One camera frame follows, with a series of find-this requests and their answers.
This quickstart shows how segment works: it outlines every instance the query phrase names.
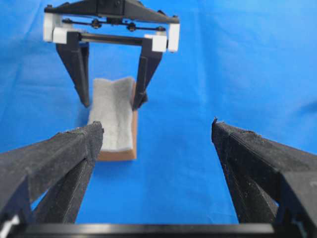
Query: blue background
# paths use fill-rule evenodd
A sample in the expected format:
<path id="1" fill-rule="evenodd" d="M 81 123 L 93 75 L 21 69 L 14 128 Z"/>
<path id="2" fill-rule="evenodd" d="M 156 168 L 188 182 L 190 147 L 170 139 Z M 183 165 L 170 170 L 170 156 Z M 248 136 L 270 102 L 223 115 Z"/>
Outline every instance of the blue background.
<path id="1" fill-rule="evenodd" d="M 0 1 L 0 152 L 87 123 L 54 44 L 42 41 L 44 7 L 63 2 Z M 317 153 L 317 1 L 142 2 L 180 17 L 179 52 L 163 56 L 139 110 L 138 160 L 97 163 L 77 222 L 236 223 L 211 122 Z M 91 44 L 90 86 L 135 77 L 139 54 Z"/>

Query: white bracket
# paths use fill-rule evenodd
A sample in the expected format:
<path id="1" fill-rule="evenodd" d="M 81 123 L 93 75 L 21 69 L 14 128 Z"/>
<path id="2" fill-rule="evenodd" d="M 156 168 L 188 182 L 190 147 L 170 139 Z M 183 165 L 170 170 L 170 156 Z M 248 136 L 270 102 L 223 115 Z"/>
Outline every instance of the white bracket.
<path id="1" fill-rule="evenodd" d="M 67 44 L 67 33 L 70 31 L 83 32 L 82 30 L 73 28 L 72 24 L 63 23 L 62 16 L 59 14 L 44 14 L 44 41 L 57 44 Z"/>
<path id="2" fill-rule="evenodd" d="M 155 35 L 144 35 L 145 38 L 152 39 L 152 51 L 154 52 L 166 52 L 166 49 L 170 52 L 178 51 L 180 24 L 170 24 L 168 31 L 168 46 L 166 31 L 157 31 Z"/>

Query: bolt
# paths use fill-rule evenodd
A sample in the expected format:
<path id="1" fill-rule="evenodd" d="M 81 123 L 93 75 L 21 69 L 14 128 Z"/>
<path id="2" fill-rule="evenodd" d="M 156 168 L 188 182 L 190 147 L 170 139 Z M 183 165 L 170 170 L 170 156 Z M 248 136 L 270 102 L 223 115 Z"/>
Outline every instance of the bolt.
<path id="1" fill-rule="evenodd" d="M 115 3 L 114 3 L 114 7 L 117 7 L 117 6 L 119 6 L 121 4 L 121 2 L 120 2 L 120 0 L 118 0 L 118 1 L 116 1 Z"/>

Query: sponge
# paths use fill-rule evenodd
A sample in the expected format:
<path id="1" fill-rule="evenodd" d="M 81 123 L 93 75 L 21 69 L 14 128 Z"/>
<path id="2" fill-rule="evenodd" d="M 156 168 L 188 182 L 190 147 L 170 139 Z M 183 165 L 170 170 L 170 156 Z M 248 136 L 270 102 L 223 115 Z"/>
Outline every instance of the sponge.
<path id="1" fill-rule="evenodd" d="M 88 124 L 100 121 L 105 130 L 101 161 L 136 159 L 137 113 L 132 111 L 134 79 L 94 80 L 93 106 Z"/>

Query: wooden block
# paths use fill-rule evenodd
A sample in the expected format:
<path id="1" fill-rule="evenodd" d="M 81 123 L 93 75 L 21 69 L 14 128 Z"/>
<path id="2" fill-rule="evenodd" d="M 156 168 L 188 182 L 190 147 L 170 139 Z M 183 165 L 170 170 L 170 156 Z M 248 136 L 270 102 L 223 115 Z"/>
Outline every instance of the wooden block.
<path id="1" fill-rule="evenodd" d="M 98 160 L 99 161 L 135 160 L 137 158 L 138 111 L 133 112 L 131 129 L 132 129 L 132 138 L 133 138 L 132 150 L 126 150 L 126 151 L 120 151 L 120 152 L 100 151 Z"/>

